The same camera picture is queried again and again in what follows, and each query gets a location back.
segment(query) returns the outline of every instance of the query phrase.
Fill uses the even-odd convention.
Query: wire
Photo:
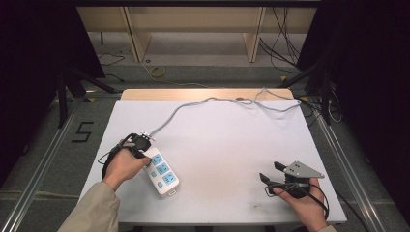
[[[305,117],[305,118],[311,117],[311,116],[313,115],[313,112],[314,112],[313,109],[311,108],[311,106],[310,106],[308,103],[303,102],[303,101],[302,101],[302,104],[307,105],[307,107],[310,109],[310,113],[309,113],[308,115],[305,115],[305,114],[304,114],[304,117]]]
[[[129,138],[132,137],[132,133],[130,133],[129,135],[127,135],[126,138],[124,138],[123,140],[121,140],[121,142],[119,142],[114,148],[111,149],[111,151],[105,153],[102,157],[99,158],[98,163],[99,164],[105,164],[104,162],[102,162],[102,159],[104,157],[106,157],[107,155],[109,155],[111,152],[113,152],[116,148],[122,148],[124,146],[124,144],[129,140]]]
[[[296,62],[295,62],[295,59],[296,59],[296,60],[299,59],[298,56],[300,55],[300,52],[298,51],[298,49],[296,49],[296,47],[295,47],[295,46],[293,45],[293,43],[290,41],[290,38],[289,38],[288,33],[287,33],[287,14],[288,14],[288,8],[283,8],[283,23],[282,23],[281,26],[280,26],[280,22],[279,22],[279,19],[278,19],[278,15],[277,15],[277,13],[276,13],[276,11],[275,11],[275,8],[272,8],[272,10],[273,10],[273,12],[274,12],[274,16],[275,16],[275,18],[276,18],[276,20],[277,20],[277,24],[278,24],[278,27],[279,27],[279,29],[280,29],[279,36],[280,36],[280,34],[282,34],[283,37],[285,38],[285,40],[286,40],[286,45],[287,45],[287,50],[288,50],[288,53],[289,53],[289,55],[290,55],[290,58],[292,59],[293,63],[296,63]]]
[[[279,187],[279,188],[282,189],[283,187],[286,187],[286,186],[289,186],[289,188],[284,189],[280,194],[282,194],[283,192],[288,192],[288,191],[290,191],[291,189],[298,189],[298,190],[300,190],[301,192],[303,192],[306,196],[308,196],[308,197],[310,197],[312,200],[314,200],[318,205],[320,205],[320,206],[323,208],[323,210],[325,211],[325,219],[328,218],[329,213],[330,213],[328,197],[326,196],[325,192],[323,192],[323,190],[322,190],[320,187],[316,186],[316,185],[309,184],[310,187],[315,187],[315,188],[317,188],[317,189],[320,190],[320,192],[323,194],[323,197],[324,197],[324,199],[325,199],[326,205],[325,205],[322,201],[320,201],[319,199],[317,199],[314,195],[312,195],[310,192],[308,192],[308,191],[304,190],[303,188],[301,188],[301,187],[298,185],[298,183],[282,183],[282,184],[281,184],[281,183],[278,183],[278,184],[274,184],[274,185],[268,185],[267,187],[265,187],[265,192],[266,192],[266,194],[267,194],[269,197],[274,197],[274,196],[276,196],[276,195],[269,194],[269,188]]]
[[[288,72],[288,73],[299,74],[299,72],[291,72],[291,71],[283,70],[283,69],[280,69],[279,67],[277,67],[277,66],[275,65],[274,61],[272,60],[272,58],[275,58],[275,59],[280,60],[280,61],[284,61],[284,62],[288,63],[289,65],[293,66],[294,68],[299,69],[299,68],[296,66],[296,64],[290,62],[288,59],[286,59],[285,57],[283,57],[282,55],[280,55],[279,53],[277,53],[276,51],[274,51],[273,48],[270,48],[270,47],[262,40],[262,38],[259,38],[259,41],[262,42],[262,43],[259,44],[259,45],[262,47],[262,49],[263,49],[266,53],[268,53],[268,54],[271,56],[271,63],[272,63],[272,65],[274,66],[274,68],[276,68],[276,69],[278,69],[278,70],[281,70],[281,71]]]
[[[176,114],[176,113],[178,112],[178,110],[180,110],[181,108],[187,107],[187,106],[200,105],[200,104],[205,103],[205,102],[207,102],[207,101],[209,101],[209,100],[229,101],[229,102],[234,102],[234,103],[243,104],[243,105],[256,104],[256,105],[259,106],[259,107],[262,107],[262,108],[265,108],[265,109],[268,109],[268,110],[273,110],[273,111],[276,111],[276,112],[286,112],[286,111],[288,111],[288,110],[290,110],[290,109],[292,109],[292,108],[295,108],[295,107],[299,106],[299,105],[302,103],[301,101],[298,100],[298,103],[297,103],[297,104],[292,105],[292,106],[289,106],[288,108],[285,108],[285,109],[276,109],[276,108],[267,107],[267,106],[261,104],[260,102],[256,101],[257,98],[259,97],[259,95],[261,95],[263,92],[268,92],[269,94],[274,95],[274,96],[279,97],[279,98],[282,98],[282,99],[292,100],[291,98],[287,98],[287,97],[285,97],[285,96],[277,95],[277,94],[275,94],[275,93],[272,93],[271,91],[269,91],[269,90],[266,89],[266,88],[262,88],[261,91],[256,94],[256,96],[254,97],[253,100],[243,99],[243,100],[241,100],[241,101],[238,101],[238,100],[219,99],[219,98],[211,97],[211,98],[208,98],[208,99],[205,99],[205,100],[202,100],[202,101],[195,101],[195,102],[185,103],[185,104],[182,104],[182,105],[178,106],[178,107],[172,112],[171,116],[169,116],[169,118],[168,118],[161,126],[159,126],[157,129],[153,130],[153,131],[150,133],[150,136],[154,136],[154,134],[156,134],[158,131],[162,130],[166,125],[168,125],[168,123],[173,119],[173,117],[175,116],[175,114]]]
[[[124,60],[124,59],[126,58],[125,56],[114,55],[114,54],[111,54],[111,53],[104,53],[103,55],[99,56],[98,58],[100,59],[100,58],[102,58],[102,57],[105,56],[105,55],[110,55],[110,56],[114,56],[114,57],[119,57],[120,59],[119,59],[119,60],[116,60],[116,61],[114,61],[114,62],[108,63],[108,64],[101,64],[102,66],[110,66],[110,65],[115,64],[115,63],[118,63],[118,62],[120,62],[120,61],[122,61],[122,60]]]
[[[119,79],[121,82],[125,82],[124,79],[120,78],[119,76],[117,76],[117,75],[115,75],[115,74],[109,73],[109,74],[106,74],[106,75],[114,76],[115,78]]]
[[[370,230],[367,228],[365,222],[362,220],[362,218],[359,216],[359,214],[355,211],[355,209],[353,209],[352,205],[350,205],[349,202],[336,189],[335,189],[335,193],[340,197],[341,200],[344,201],[344,203],[346,203],[347,207],[349,207],[349,209],[353,212],[353,214],[356,216],[356,218],[358,218],[359,222],[361,223],[361,225],[363,226],[365,231],[370,232]]]
[[[313,125],[313,123],[316,122],[316,120],[320,117],[320,115],[321,115],[320,113],[317,114],[316,118],[313,121],[311,121],[311,123],[309,125],[307,125],[307,127],[310,128],[311,125]]]
[[[335,117],[333,116],[331,112],[331,105],[332,105],[332,101],[329,101],[329,107],[328,107],[329,116],[331,116],[332,120],[335,121],[336,123],[340,123],[343,116],[340,114],[340,117],[338,119],[335,119]]]
[[[151,72],[147,69],[147,67],[146,67],[144,64],[142,64],[142,62],[141,62],[140,64],[141,64],[142,67],[144,67],[145,71],[148,73],[148,75],[151,77],[151,79],[153,79],[154,81],[157,81],[157,82],[168,83],[168,84],[174,84],[174,85],[178,85],[178,86],[196,85],[196,86],[204,87],[204,88],[221,88],[221,89],[226,89],[226,87],[220,87],[220,86],[212,87],[212,86],[203,85],[203,84],[198,84],[198,83],[177,83],[177,82],[172,82],[172,81],[167,81],[167,80],[159,80],[159,79],[156,79],[156,78],[154,78],[154,77],[152,76]]]

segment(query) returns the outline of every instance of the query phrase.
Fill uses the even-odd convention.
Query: white table
[[[153,98],[158,97],[157,90],[145,91]],[[103,154],[131,132],[153,131],[186,102],[191,101],[117,101],[81,196],[101,180],[103,166],[97,160]],[[297,103],[295,100],[261,102],[275,108]],[[161,199],[141,171],[117,190],[121,199],[120,222],[135,225],[298,222],[285,202],[266,195],[265,185],[259,180],[261,172],[273,181],[282,182],[284,175],[275,170],[274,161],[289,165],[295,160],[326,176],[320,185],[330,203],[328,222],[346,221],[299,107],[277,113],[256,105],[208,101],[179,110],[155,138],[153,146],[165,156],[181,186],[175,195]]]

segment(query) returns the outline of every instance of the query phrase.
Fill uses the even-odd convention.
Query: human hand
[[[123,182],[134,177],[151,158],[137,159],[128,149],[121,149],[106,169],[103,182],[116,191]]]
[[[310,178],[310,183],[320,188],[317,178]],[[308,231],[319,231],[327,225],[323,208],[309,196],[296,199],[281,188],[274,188],[274,193],[286,201],[295,211],[299,221]],[[323,193],[315,187],[310,188],[310,194],[323,203]]]

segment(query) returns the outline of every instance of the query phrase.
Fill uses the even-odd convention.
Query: power strip
[[[180,185],[179,178],[169,167],[160,151],[152,147],[144,152],[144,155],[151,158],[151,163],[144,169],[160,196],[166,197],[175,194]]]

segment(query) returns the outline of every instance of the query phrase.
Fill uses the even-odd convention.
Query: sleeve
[[[318,232],[336,232],[336,230],[334,229],[332,225],[329,225],[328,227],[325,227],[319,230]]]
[[[118,231],[120,199],[106,183],[95,183],[82,197],[58,232]]]

